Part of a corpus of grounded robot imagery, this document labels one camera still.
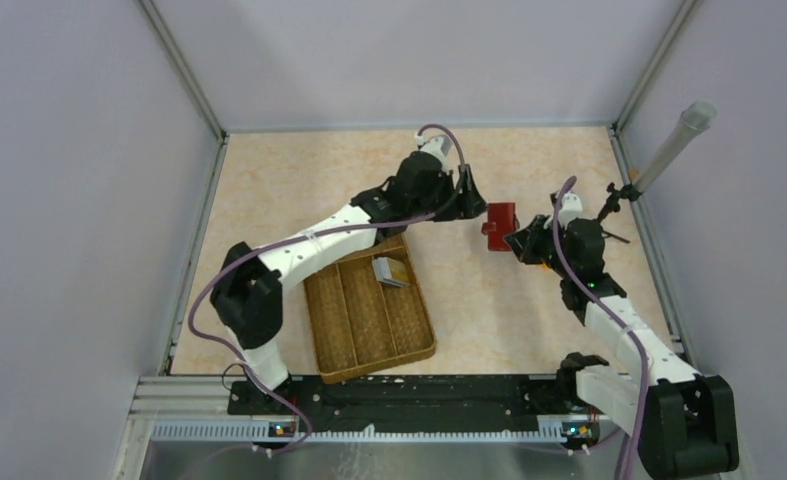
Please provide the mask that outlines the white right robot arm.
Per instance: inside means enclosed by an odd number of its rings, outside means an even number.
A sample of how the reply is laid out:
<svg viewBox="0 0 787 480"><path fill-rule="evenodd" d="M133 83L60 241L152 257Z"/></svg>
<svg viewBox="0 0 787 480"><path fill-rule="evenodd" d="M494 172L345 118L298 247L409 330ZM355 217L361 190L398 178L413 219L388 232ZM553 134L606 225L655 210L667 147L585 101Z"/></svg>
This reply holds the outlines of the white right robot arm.
<svg viewBox="0 0 787 480"><path fill-rule="evenodd" d="M627 436L619 474L635 459L653 479L691 479L733 471L740 463L734 394L719 375L704 375L663 342L607 272L601 223L582 215L568 193L549 215L537 215L504 237L518 260L559 278L566 308L625 368L578 352L568 355L555 385L569 412L593 406Z"/></svg>

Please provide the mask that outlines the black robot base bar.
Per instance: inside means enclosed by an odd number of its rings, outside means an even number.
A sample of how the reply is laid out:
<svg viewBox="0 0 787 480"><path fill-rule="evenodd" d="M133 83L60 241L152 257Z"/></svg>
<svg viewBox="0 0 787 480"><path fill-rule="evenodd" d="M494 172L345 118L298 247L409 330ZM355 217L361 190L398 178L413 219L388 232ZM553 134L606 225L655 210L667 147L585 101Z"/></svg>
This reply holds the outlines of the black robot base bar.
<svg viewBox="0 0 787 480"><path fill-rule="evenodd" d="M294 376L270 397L248 381L230 387L234 416L288 416L297 411L314 432L382 434L499 434L535 441L595 442L606 435L604 415L571 404L552 375L364 376L326 384Z"/></svg>

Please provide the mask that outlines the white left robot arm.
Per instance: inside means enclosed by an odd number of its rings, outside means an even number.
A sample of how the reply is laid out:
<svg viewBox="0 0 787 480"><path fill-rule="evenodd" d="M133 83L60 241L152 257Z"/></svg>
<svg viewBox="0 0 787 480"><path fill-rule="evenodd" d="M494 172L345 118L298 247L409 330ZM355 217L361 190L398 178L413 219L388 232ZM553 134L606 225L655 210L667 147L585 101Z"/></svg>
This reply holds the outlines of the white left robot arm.
<svg viewBox="0 0 787 480"><path fill-rule="evenodd" d="M414 151L381 185L354 196L323 221L291 237L229 249L209 293L230 344L254 385L252 401L266 413L288 404L289 371L275 337L283 296L341 258L377 246L423 221L474 219L487 209L467 163L456 170L438 156Z"/></svg>

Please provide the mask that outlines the red leather card holder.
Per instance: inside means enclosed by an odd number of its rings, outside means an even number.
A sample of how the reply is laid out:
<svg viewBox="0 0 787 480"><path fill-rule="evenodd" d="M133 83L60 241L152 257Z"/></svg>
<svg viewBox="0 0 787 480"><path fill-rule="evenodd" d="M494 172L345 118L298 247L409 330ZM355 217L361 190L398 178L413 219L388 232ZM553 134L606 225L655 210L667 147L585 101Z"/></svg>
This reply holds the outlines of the red leather card holder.
<svg viewBox="0 0 787 480"><path fill-rule="evenodd" d="M487 205L486 220L481 234L487 239L487 249L492 252L510 252L512 248L505 237L519 229L514 202L491 202Z"/></svg>

